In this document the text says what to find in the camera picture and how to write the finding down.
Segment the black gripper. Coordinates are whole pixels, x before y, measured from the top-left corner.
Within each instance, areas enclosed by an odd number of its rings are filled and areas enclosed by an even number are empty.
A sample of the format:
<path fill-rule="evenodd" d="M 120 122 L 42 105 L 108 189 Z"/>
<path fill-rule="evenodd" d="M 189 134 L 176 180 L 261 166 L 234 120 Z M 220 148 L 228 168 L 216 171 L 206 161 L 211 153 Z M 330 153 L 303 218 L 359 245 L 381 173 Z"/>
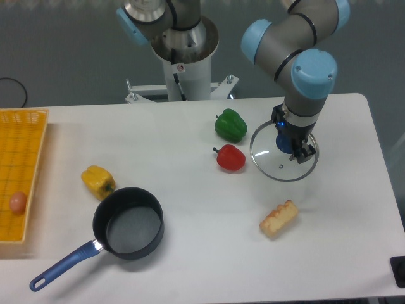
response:
<path fill-rule="evenodd" d="M 290 161 L 297 160 L 302 164 L 316 154 L 316 148 L 308 144 L 308 136 L 315 126 L 316 115 L 303 117 L 290 111 L 286 104 L 280 104 L 273 108 L 271 121 L 277 129 L 277 148 L 284 153 L 292 153 Z"/>

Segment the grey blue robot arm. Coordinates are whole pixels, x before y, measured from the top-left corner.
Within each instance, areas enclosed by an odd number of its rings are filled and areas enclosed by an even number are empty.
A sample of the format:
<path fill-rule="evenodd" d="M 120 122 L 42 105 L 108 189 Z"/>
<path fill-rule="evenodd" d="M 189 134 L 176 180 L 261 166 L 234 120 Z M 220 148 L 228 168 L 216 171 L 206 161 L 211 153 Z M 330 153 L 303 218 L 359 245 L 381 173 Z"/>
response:
<path fill-rule="evenodd" d="M 277 146 L 304 163 L 316 154 L 308 137 L 337 75 L 333 56 L 316 44 L 347 23 L 350 6 L 347 1 L 293 1 L 287 13 L 278 24 L 253 22 L 240 47 L 285 90 L 283 103 L 271 114 Z M 197 77 L 188 72 L 197 64 L 209 64 L 219 43 L 218 30 L 201 14 L 199 1 L 125 1 L 116 15 L 129 39 L 150 44 L 162 61 L 170 100 L 209 98 L 209 72 Z"/>

